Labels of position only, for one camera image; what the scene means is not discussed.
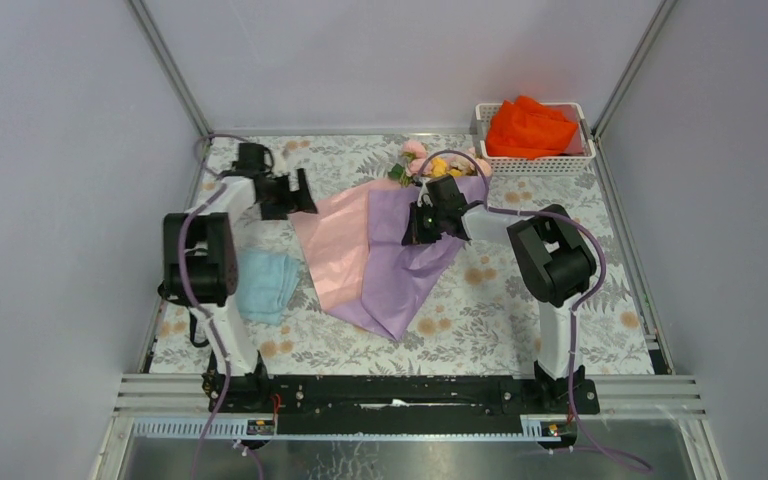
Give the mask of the black printed ribbon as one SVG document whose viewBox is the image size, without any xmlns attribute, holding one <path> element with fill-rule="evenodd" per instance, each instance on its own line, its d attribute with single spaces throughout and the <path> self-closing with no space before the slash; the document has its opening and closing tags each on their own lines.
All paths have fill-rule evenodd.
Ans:
<svg viewBox="0 0 768 480">
<path fill-rule="evenodd" d="M 195 348 L 205 348 L 209 346 L 209 340 L 204 331 L 199 327 L 198 319 L 191 310 L 190 302 L 183 296 L 170 292 L 163 282 L 157 287 L 159 297 L 172 305 L 183 307 L 189 315 L 189 342 Z"/>
</svg>

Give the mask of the yellow fake flower stem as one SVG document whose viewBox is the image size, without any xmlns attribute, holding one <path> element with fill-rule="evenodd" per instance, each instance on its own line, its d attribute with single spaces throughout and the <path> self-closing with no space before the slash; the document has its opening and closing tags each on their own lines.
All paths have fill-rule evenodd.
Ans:
<svg viewBox="0 0 768 480">
<path fill-rule="evenodd" d="M 475 169 L 472 163 L 462 157 L 436 157 L 431 160 L 425 169 L 424 175 L 430 178 L 439 178 L 446 175 L 452 177 L 472 176 Z"/>
</svg>

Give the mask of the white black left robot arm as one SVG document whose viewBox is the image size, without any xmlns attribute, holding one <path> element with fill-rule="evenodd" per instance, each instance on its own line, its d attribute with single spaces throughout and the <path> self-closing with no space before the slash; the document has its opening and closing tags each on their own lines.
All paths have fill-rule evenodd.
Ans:
<svg viewBox="0 0 768 480">
<path fill-rule="evenodd" d="M 270 385 L 255 373 L 261 355 L 239 314 L 235 293 L 240 269 L 233 224 L 252 209 L 264 220 L 285 220 L 292 213 L 314 214 L 304 169 L 289 170 L 265 145 L 241 142 L 224 170 L 208 168 L 214 190 L 184 212 L 162 221 L 163 278 L 167 300 L 194 313 L 217 359 L 217 371 L 238 377 L 232 398 L 248 411 L 269 401 Z"/>
</svg>

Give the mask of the pink fake flower stem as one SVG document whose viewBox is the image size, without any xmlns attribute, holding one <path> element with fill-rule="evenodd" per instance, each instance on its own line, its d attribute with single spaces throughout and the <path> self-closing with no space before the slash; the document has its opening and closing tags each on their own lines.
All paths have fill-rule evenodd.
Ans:
<svg viewBox="0 0 768 480">
<path fill-rule="evenodd" d="M 425 162 L 429 156 L 426 146 L 419 140 L 408 140 L 397 156 L 396 163 L 386 173 L 386 178 L 408 186 L 415 183 L 420 176 L 428 176 L 431 164 Z"/>
<path fill-rule="evenodd" d="M 469 174 L 474 176 L 490 177 L 493 173 L 491 165 L 479 154 L 472 152 L 469 153 L 470 158 L 473 160 L 469 167 Z"/>
</svg>

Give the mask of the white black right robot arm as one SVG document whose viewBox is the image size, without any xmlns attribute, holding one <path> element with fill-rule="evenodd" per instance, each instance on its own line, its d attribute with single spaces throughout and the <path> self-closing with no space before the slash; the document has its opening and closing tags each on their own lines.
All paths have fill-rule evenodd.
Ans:
<svg viewBox="0 0 768 480">
<path fill-rule="evenodd" d="M 432 244 L 445 236 L 511 247 L 524 285 L 538 301 L 542 347 L 533 396 L 543 410 L 561 410 L 573 398 L 570 381 L 581 369 L 572 309 L 597 273 L 581 230 L 557 204 L 535 213 L 488 207 L 467 200 L 456 180 L 445 176 L 427 182 L 410 204 L 402 244 Z"/>
</svg>

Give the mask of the pink purple wrapping paper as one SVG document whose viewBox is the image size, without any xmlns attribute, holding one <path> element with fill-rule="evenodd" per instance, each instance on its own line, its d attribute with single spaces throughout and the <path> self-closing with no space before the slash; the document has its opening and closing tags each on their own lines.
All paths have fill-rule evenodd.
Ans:
<svg viewBox="0 0 768 480">
<path fill-rule="evenodd" d="M 398 341 L 464 241 L 445 235 L 405 246 L 415 187 L 377 179 L 317 204 L 290 221 L 321 309 L 388 340 Z"/>
</svg>

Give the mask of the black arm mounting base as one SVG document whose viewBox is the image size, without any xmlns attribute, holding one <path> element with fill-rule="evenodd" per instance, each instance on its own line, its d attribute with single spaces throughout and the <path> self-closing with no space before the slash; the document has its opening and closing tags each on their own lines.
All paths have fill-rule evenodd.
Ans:
<svg viewBox="0 0 768 480">
<path fill-rule="evenodd" d="M 559 380 L 512 376 L 274 375 L 235 378 L 227 391 L 223 381 L 203 376 L 209 407 L 263 414 L 280 435 L 519 434 L 523 416 L 600 411 L 591 380 L 569 390 Z"/>
</svg>

